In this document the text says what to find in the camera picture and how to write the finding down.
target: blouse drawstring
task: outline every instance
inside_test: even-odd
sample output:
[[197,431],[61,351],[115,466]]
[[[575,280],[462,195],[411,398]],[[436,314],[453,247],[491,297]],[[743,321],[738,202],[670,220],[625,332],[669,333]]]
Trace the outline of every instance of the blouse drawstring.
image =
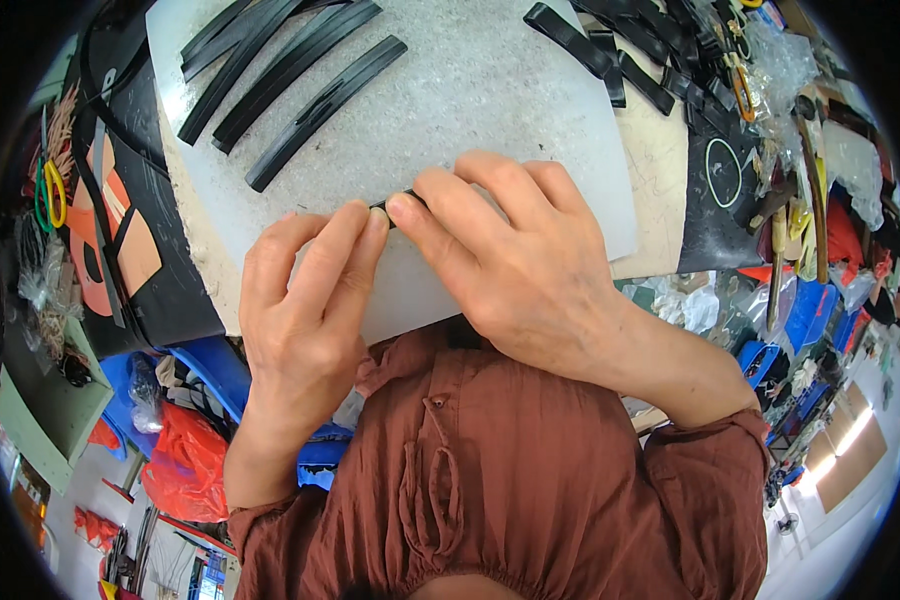
[[[427,498],[429,511],[424,506],[424,494],[420,488],[421,449],[415,440],[404,446],[403,478],[400,481],[400,522],[410,550],[435,570],[443,570],[464,536],[464,505],[461,501],[460,472],[457,457],[450,449],[450,438],[438,416],[437,405],[430,398],[423,398],[427,415],[433,421],[442,444],[430,461]],[[450,475],[449,501],[444,509],[441,489],[444,470]],[[437,540],[432,540],[428,523],[436,525]]]

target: shelf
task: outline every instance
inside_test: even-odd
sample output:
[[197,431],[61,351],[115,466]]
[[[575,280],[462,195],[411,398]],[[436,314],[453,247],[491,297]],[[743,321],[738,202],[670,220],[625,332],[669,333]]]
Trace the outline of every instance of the shelf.
[[56,368],[44,374],[18,322],[6,324],[0,371],[0,424],[37,473],[60,494],[65,493],[87,438],[113,396],[80,322],[68,319],[64,336],[90,358],[93,381],[86,386],[74,387]]

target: green scissors handle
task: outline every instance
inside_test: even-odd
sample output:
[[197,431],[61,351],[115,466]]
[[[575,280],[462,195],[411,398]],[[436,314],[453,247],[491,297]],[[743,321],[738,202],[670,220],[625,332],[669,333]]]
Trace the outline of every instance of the green scissors handle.
[[44,233],[49,234],[54,230],[48,218],[43,216],[41,206],[47,205],[47,186],[43,180],[43,156],[36,157],[36,183],[33,187],[33,211],[36,213],[36,222]]

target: finger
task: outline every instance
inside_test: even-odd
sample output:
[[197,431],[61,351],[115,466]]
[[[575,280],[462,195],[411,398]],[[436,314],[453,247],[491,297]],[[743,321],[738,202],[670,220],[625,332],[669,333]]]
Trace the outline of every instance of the finger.
[[573,178],[559,162],[528,160],[523,168],[547,197],[550,204],[560,212],[579,214],[592,212],[584,196],[577,189]]
[[300,316],[304,319],[318,321],[324,317],[327,300],[368,217],[370,210],[362,200],[348,201],[307,249],[284,298],[285,304],[302,311]]
[[297,252],[317,237],[329,220],[326,215],[290,213],[264,229],[243,258],[241,311],[273,306],[284,299]]
[[[476,190],[444,169],[427,167],[421,171],[413,181],[413,191],[444,229],[478,258],[493,253],[501,241],[514,235],[514,229]],[[400,227],[400,222],[393,222]]]
[[489,192],[517,231],[541,231],[556,216],[534,178],[512,158],[493,151],[468,150],[456,159],[453,173]]
[[367,301],[373,291],[377,262],[387,245],[390,219],[382,208],[374,208],[343,265],[333,294],[327,300],[324,323],[345,334],[356,335],[364,320]]
[[[429,210],[410,194],[400,193],[386,200],[386,212],[396,227],[420,249],[423,259],[451,296],[459,302],[470,293],[480,264],[476,256],[447,231]],[[500,220],[496,213],[493,217]]]

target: sleeve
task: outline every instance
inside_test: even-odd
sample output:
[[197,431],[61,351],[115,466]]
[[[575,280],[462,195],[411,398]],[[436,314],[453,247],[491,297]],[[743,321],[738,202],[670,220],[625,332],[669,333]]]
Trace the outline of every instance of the sleeve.
[[668,425],[647,440],[648,480],[675,533],[675,557],[695,598],[754,598],[767,570],[763,489],[766,425],[745,410],[694,429]]
[[230,514],[227,533],[242,567],[237,600],[297,597],[326,496],[318,486],[303,486],[287,500]]
[[876,305],[867,298],[864,302],[864,310],[877,323],[882,323],[887,327],[897,322],[897,310],[886,289],[880,290],[880,295],[876,298]]

